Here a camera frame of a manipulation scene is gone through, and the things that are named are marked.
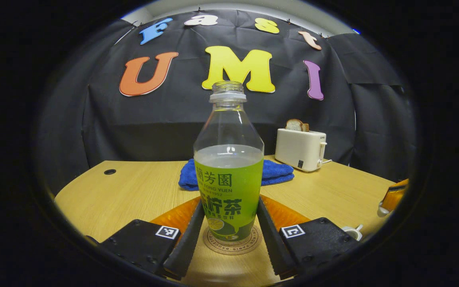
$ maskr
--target blue towel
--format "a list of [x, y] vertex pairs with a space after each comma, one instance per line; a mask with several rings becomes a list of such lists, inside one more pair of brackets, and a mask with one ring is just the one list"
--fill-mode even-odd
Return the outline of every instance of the blue towel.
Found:
[[[262, 185], [281, 183], [292, 180], [294, 177], [293, 167], [289, 165], [280, 165], [267, 159], [263, 161]], [[188, 191], [199, 190], [193, 159], [190, 159], [182, 168], [182, 171], [180, 171], [180, 181], [178, 185]]]

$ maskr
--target green bottle label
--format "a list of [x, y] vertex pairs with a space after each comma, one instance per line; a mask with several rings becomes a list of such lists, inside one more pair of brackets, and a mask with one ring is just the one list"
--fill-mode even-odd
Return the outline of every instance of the green bottle label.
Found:
[[260, 198], [263, 158], [247, 167], [221, 169], [197, 161], [204, 214], [215, 238], [239, 241], [251, 233]]

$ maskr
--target white toaster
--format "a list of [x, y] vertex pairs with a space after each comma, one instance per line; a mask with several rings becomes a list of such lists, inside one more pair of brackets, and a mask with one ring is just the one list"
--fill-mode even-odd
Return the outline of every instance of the white toaster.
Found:
[[278, 129], [275, 159], [301, 171], [315, 171], [324, 161], [326, 141], [321, 132]]

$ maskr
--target purple letter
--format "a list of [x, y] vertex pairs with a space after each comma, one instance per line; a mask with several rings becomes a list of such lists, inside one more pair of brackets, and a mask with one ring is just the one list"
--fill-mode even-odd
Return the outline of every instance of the purple letter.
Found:
[[323, 100], [324, 95], [320, 88], [320, 76], [318, 71], [320, 71], [320, 67], [308, 60], [304, 60], [304, 64], [308, 67], [308, 75], [309, 75], [309, 90], [308, 96], [310, 98], [314, 98], [315, 100]]

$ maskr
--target black fabric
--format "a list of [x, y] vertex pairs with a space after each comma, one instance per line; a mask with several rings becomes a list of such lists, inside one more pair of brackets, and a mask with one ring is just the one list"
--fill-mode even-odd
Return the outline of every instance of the black fabric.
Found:
[[[36, 141], [38, 170], [53, 194], [104, 160], [192, 158], [193, 143], [212, 108], [211, 91], [202, 88], [211, 57], [205, 49], [216, 45], [230, 47], [240, 60], [253, 49], [273, 55], [269, 64], [274, 93], [249, 91], [245, 84], [250, 75], [244, 81], [244, 109], [265, 143], [266, 155], [275, 152], [277, 129], [298, 118], [328, 135], [325, 158], [390, 180], [406, 175], [403, 152], [414, 150], [415, 142], [408, 102], [398, 93], [401, 81], [359, 35], [324, 39], [284, 20], [238, 10], [201, 13], [218, 16], [217, 25], [184, 25], [199, 14], [170, 16], [173, 21], [164, 33], [144, 45], [140, 31], [163, 19], [133, 29], [120, 20], [99, 31], [66, 62], [46, 93]], [[280, 32], [256, 29], [255, 18], [273, 20]], [[322, 50], [310, 47], [298, 31], [310, 32]], [[138, 76], [139, 82], [146, 82], [155, 72], [155, 56], [170, 51], [179, 55], [159, 88], [141, 96], [121, 94], [126, 62], [149, 57]], [[323, 100], [307, 96], [310, 85], [303, 60], [320, 67]], [[370, 87], [377, 84], [386, 87]], [[381, 110], [380, 118], [373, 109], [388, 110]], [[397, 147], [404, 142], [411, 144], [408, 149]]]
[[81, 134], [86, 87], [100, 57], [132, 27], [117, 20], [101, 29], [49, 79], [36, 119], [33, 151], [37, 176], [53, 194], [91, 167]]

